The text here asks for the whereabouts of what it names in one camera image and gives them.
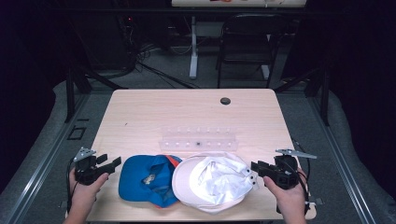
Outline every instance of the cap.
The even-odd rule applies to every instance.
[[[122,166],[119,195],[132,202],[151,202],[167,207],[178,201],[172,175],[181,159],[169,155],[136,155]]]
[[[180,163],[172,178],[176,197],[184,204],[216,214],[243,201],[257,189],[257,174],[234,154],[210,151]]]

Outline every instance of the chair backrest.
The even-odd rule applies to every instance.
[[[222,35],[275,35],[282,34],[289,22],[277,14],[243,13],[224,22]]]

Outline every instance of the hand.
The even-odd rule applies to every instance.
[[[85,223],[96,200],[96,193],[100,191],[100,188],[108,180],[108,174],[100,175],[95,182],[89,186],[85,186],[77,183],[75,168],[73,168],[70,171],[69,180],[70,194],[73,195],[72,207],[64,223]]]
[[[303,170],[298,168],[298,172],[305,175]],[[306,184],[305,178],[300,175],[303,183]],[[263,178],[266,187],[275,195],[277,206],[282,213],[286,223],[306,223],[305,220],[305,196],[304,190],[299,183],[292,189],[282,189],[268,176]]]

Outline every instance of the desk leg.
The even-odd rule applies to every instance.
[[[197,78],[198,54],[197,54],[197,34],[196,34],[195,17],[191,18],[191,64],[190,64],[190,78]]]

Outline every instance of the light wood table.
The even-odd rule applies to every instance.
[[[229,105],[220,103],[228,97]],[[92,149],[108,161],[122,162],[138,154],[173,154],[181,159],[197,151],[167,153],[160,148],[163,127],[228,127],[239,142],[236,151],[246,164],[274,164],[278,148],[293,148],[282,112],[271,90],[122,90],[114,91]],[[181,202],[167,208],[152,203],[127,202],[118,186],[122,165],[116,168],[97,195],[88,221],[210,221],[281,219],[276,200],[258,178],[260,189],[252,190],[240,204],[209,215]],[[306,218],[316,215],[311,206]]]

